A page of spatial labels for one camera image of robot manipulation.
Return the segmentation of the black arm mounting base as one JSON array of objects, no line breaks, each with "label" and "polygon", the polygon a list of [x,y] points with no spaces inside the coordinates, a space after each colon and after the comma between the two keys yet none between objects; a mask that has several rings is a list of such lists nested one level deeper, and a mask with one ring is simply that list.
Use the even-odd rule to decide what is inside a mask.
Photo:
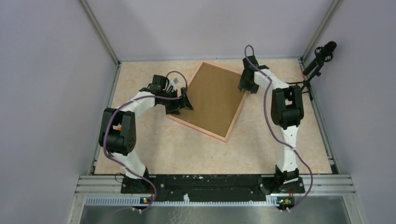
[{"label": "black arm mounting base", "polygon": [[122,194],[148,194],[155,202],[263,202],[270,194],[304,193],[301,178],[279,185],[273,175],[151,175],[122,181]]}]

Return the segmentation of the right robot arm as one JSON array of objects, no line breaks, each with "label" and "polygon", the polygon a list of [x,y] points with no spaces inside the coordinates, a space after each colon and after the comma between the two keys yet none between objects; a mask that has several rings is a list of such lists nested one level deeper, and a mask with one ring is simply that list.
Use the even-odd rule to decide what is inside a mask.
[{"label": "right robot arm", "polygon": [[275,140],[281,144],[281,152],[276,163],[274,187],[279,192],[287,192],[299,178],[297,165],[297,132],[304,117],[302,90],[298,85],[288,84],[279,79],[266,65],[259,65],[254,55],[243,59],[244,70],[238,84],[240,91],[257,93],[264,87],[265,95],[271,95],[270,114],[265,113],[267,123],[273,122],[281,137]]}]

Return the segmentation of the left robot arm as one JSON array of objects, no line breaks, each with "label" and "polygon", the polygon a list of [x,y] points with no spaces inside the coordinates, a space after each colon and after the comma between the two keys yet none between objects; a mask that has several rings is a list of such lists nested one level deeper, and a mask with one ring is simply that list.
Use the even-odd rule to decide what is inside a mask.
[{"label": "left robot arm", "polygon": [[103,111],[99,145],[106,158],[120,165],[126,176],[126,185],[139,193],[149,189],[147,167],[141,162],[135,150],[137,143],[136,121],[147,110],[163,105],[167,115],[179,115],[181,109],[194,108],[187,96],[188,84],[179,90],[177,78],[168,75],[153,75],[152,82],[124,104]]}]

